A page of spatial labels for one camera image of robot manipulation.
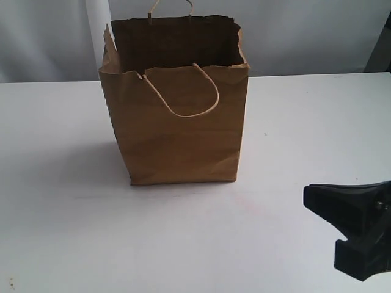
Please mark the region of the brown paper bag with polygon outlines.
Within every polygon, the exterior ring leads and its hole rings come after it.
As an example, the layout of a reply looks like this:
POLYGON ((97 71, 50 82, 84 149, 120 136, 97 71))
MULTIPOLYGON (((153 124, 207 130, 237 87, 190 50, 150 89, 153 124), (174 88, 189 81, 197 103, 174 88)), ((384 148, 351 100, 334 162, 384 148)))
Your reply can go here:
POLYGON ((228 16, 113 20, 98 73, 134 186, 233 182, 249 64, 228 16))

